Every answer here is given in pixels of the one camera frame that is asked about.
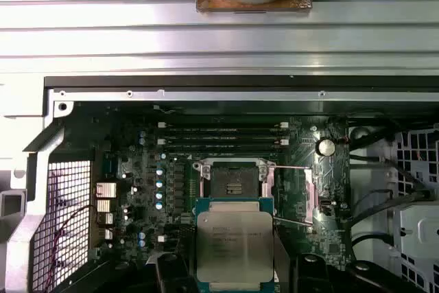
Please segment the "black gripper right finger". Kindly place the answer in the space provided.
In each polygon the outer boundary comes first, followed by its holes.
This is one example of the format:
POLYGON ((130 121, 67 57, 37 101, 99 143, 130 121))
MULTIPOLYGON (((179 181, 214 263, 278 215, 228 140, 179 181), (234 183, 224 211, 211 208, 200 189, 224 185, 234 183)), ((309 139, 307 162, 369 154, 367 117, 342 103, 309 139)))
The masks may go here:
POLYGON ((274 269, 281 292, 403 292, 405 282, 369 261, 348 263, 344 270, 315 254, 295 253, 291 244, 274 238, 274 269))

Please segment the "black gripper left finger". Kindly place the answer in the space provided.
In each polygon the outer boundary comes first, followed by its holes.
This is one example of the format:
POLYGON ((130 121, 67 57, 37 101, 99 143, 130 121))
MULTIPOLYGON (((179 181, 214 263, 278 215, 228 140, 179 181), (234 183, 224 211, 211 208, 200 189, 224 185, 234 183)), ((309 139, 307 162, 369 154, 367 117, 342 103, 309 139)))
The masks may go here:
POLYGON ((197 292, 198 284, 177 254, 157 254, 138 267, 132 262, 106 261, 79 272, 53 292, 197 292))

